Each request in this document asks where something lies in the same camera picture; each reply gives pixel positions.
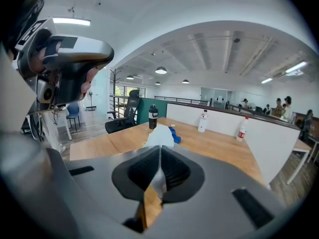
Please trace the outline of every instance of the blue chair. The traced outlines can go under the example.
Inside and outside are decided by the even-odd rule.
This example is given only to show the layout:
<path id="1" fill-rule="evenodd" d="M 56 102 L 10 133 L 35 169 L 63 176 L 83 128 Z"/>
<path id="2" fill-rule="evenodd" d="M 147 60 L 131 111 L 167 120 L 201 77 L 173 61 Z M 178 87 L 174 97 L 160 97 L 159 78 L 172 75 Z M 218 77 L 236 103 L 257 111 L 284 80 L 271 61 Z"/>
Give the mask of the blue chair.
<path id="1" fill-rule="evenodd" d="M 81 126 L 80 118 L 79 118 L 79 111 L 80 111 L 79 105 L 78 105 L 77 102 L 76 103 L 70 103 L 69 106 L 67 107 L 67 109 L 69 111 L 69 115 L 66 118 L 70 120 L 71 128 L 72 128 L 71 119 L 74 119 L 75 130 L 77 131 L 76 122 L 75 122 L 76 117 L 78 117 L 79 126 Z"/>

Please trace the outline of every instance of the floor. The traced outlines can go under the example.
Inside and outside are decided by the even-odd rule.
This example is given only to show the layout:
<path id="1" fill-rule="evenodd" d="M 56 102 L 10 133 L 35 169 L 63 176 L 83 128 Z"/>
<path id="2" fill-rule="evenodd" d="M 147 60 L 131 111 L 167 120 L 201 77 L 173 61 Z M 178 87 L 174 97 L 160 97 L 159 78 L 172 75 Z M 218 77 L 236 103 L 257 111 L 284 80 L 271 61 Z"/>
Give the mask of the floor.
<path id="1" fill-rule="evenodd" d="M 84 121 L 85 123 L 81 124 L 81 127 L 77 127 L 77 131 L 75 131 L 74 126 L 73 128 L 70 128 L 70 133 L 72 135 L 71 141 L 68 138 L 65 127 L 59 127 L 60 143 L 66 146 L 66 150 L 62 153 L 64 160 L 70 159 L 70 145 L 72 143 L 107 134 L 104 124 L 109 121 L 109 119 L 99 115 L 97 111 L 85 111 Z M 46 140 L 43 142 L 43 145 L 49 147 Z M 270 183 L 272 190 L 286 206 L 305 197 L 316 178 L 318 167 L 311 161 L 310 163 L 306 162 L 303 165 L 290 185 L 286 184 L 286 181 L 298 166 L 301 158 L 302 156 L 297 156 L 295 153 L 292 153 L 282 170 Z"/>

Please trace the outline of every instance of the white desk partition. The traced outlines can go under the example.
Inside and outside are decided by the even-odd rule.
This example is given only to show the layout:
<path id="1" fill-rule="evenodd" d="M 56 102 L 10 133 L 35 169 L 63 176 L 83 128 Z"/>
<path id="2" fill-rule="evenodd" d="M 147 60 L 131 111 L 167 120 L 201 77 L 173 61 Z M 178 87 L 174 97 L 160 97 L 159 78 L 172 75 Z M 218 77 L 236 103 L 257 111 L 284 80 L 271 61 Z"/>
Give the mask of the white desk partition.
<path id="1" fill-rule="evenodd" d="M 198 126 L 204 109 L 167 104 L 166 117 Z M 207 111 L 208 130 L 235 137 L 245 117 L 218 111 Z M 291 154 L 300 131 L 264 120 L 249 118 L 245 140 L 255 156 L 266 184 L 278 174 Z"/>

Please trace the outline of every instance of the blue cloth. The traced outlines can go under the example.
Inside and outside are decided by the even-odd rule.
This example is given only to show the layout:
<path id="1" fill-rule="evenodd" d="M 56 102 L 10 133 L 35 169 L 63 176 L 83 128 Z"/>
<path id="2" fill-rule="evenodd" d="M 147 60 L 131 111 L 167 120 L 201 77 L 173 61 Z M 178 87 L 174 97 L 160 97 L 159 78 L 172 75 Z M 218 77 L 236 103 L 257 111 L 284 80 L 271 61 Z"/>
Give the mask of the blue cloth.
<path id="1" fill-rule="evenodd" d="M 169 130 L 171 131 L 171 136 L 173 136 L 174 142 L 180 143 L 180 142 L 181 142 L 181 139 L 180 139 L 179 136 L 177 136 L 175 129 L 172 128 L 171 126 L 169 126 L 168 128 L 169 128 Z"/>

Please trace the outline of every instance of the person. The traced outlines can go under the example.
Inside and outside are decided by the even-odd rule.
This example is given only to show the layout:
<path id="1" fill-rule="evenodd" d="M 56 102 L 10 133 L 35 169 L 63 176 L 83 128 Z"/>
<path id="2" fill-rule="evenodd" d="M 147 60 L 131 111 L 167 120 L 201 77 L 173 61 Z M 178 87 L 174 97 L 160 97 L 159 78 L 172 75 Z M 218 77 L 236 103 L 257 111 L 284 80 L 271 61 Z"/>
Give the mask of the person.
<path id="1" fill-rule="evenodd" d="M 244 99 L 244 108 L 248 109 L 248 100 L 246 98 Z"/>
<path id="2" fill-rule="evenodd" d="M 281 106 L 281 99 L 277 98 L 277 107 L 275 108 L 274 116 L 281 117 L 284 111 L 284 108 Z"/>
<path id="3" fill-rule="evenodd" d="M 310 109 L 307 111 L 306 118 L 303 120 L 300 139 L 304 142 L 307 142 L 309 133 L 312 130 L 313 115 L 313 110 Z"/>
<path id="4" fill-rule="evenodd" d="M 270 111 L 271 111 L 271 110 L 270 110 L 270 108 L 269 108 L 269 104 L 267 104 L 267 105 L 266 105 L 266 108 L 264 108 L 264 110 L 263 110 L 263 113 L 266 114 L 266 115 L 269 115 L 269 114 L 270 114 Z"/>
<path id="5" fill-rule="evenodd" d="M 291 108 L 291 97 L 287 96 L 285 98 L 285 101 L 286 101 L 286 107 L 285 107 L 285 112 L 282 115 L 282 119 L 286 120 L 288 123 L 293 123 L 294 114 Z"/>

